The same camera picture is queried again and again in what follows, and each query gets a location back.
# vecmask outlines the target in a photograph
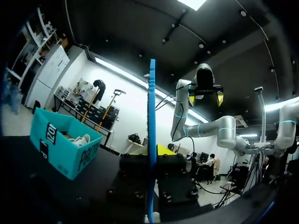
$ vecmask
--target black bag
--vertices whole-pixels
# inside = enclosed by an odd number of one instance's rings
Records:
[[[128,136],[129,140],[131,140],[132,142],[136,142],[138,144],[141,144],[140,138],[138,136],[138,134],[132,134]]]

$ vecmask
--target white refrigerator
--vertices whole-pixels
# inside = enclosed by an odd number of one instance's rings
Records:
[[[55,82],[69,61],[63,47],[60,45],[53,46],[32,82],[25,100],[25,106],[33,108],[35,101],[38,101],[41,108],[45,107]]]

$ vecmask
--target person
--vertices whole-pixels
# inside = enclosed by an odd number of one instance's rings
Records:
[[[196,164],[196,157],[197,156],[197,153],[192,153],[191,154],[191,170],[190,170],[190,174],[191,176],[194,176],[196,174],[196,171],[197,171],[197,164]]]
[[[219,159],[215,159],[215,154],[210,154],[210,160],[208,162],[203,163],[204,165],[207,166],[213,166],[214,169],[214,176],[216,176],[219,172],[220,169],[220,160]]]
[[[268,161],[269,161],[269,158],[266,156],[266,157],[263,159],[263,168],[266,168],[266,166],[268,165]]]
[[[210,154],[210,160],[208,162],[204,162],[203,165],[212,166],[215,163],[215,154]]]

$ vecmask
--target white robotic arm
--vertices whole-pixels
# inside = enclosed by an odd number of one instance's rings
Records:
[[[195,78],[192,81],[180,79],[177,84],[176,105],[173,115],[171,137],[173,141],[184,137],[206,137],[217,135],[217,145],[229,148],[236,155],[257,154],[258,147],[250,145],[248,141],[236,135],[235,119],[232,116],[224,116],[218,120],[193,126],[185,125],[189,110],[189,89],[196,89],[198,81],[211,82],[214,76],[211,68],[207,64],[199,65]],[[205,92],[203,85],[200,92]],[[280,123],[278,136],[275,144],[270,144],[263,148],[264,154],[282,154],[286,148],[290,147],[295,138],[296,118],[299,117],[299,101],[286,105],[280,110]]]

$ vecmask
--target teal cardboard box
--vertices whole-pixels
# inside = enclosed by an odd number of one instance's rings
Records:
[[[78,147],[61,132],[74,139],[89,134],[91,140]],[[96,156],[102,137],[73,116],[39,108],[35,110],[30,131],[30,140],[45,161],[70,180],[74,180]]]

